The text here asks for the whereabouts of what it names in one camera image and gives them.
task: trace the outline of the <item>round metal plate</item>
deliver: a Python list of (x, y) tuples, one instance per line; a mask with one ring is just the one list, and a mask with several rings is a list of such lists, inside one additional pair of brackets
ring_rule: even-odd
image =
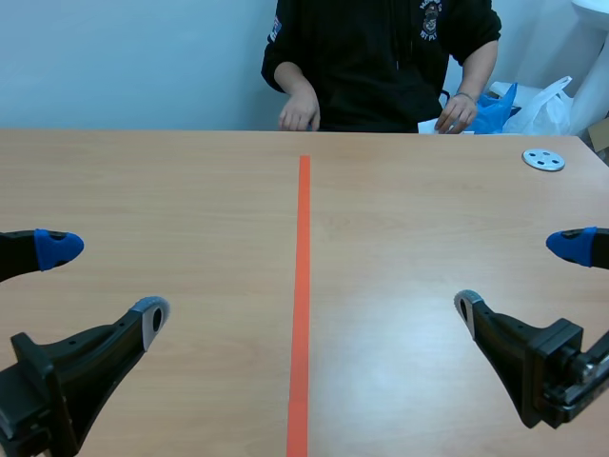
[(529, 149), (524, 152), (522, 159), (534, 169), (543, 171), (561, 171), (564, 169), (564, 159), (546, 149)]

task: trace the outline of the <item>blue fingertip pad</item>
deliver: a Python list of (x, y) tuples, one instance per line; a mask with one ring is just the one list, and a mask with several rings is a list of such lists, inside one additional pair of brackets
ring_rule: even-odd
[(562, 232), (550, 235), (545, 245), (561, 259), (570, 260), (584, 267), (592, 267), (592, 243), (596, 227), (585, 228), (581, 235), (567, 239)]
[(85, 242), (78, 235), (66, 233), (61, 240), (55, 240), (47, 230), (39, 228), (34, 231), (34, 245), (41, 271), (55, 268), (60, 263), (71, 262), (85, 248)]

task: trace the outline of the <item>red tape stripe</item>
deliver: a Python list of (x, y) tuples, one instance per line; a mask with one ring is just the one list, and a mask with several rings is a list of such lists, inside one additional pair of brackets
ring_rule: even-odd
[(296, 233), (296, 284), (286, 457), (308, 455), (308, 343), (311, 294), (311, 158), (301, 157)]

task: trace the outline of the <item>white sink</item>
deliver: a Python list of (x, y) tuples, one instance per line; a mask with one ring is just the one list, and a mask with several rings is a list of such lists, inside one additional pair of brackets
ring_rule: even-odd
[(609, 31), (609, 0), (572, 0), (572, 3), (582, 21)]
[[(609, 0), (571, 0), (584, 27), (609, 32)], [(571, 111), (571, 133), (582, 132), (604, 119), (609, 111), (609, 34), (585, 81), (578, 90)]]

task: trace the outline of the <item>white plastic bag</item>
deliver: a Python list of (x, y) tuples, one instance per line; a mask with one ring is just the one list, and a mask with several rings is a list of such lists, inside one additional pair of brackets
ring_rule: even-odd
[(566, 76), (542, 90), (507, 121), (503, 132), (519, 135), (569, 134), (573, 99), (563, 89), (572, 79)]

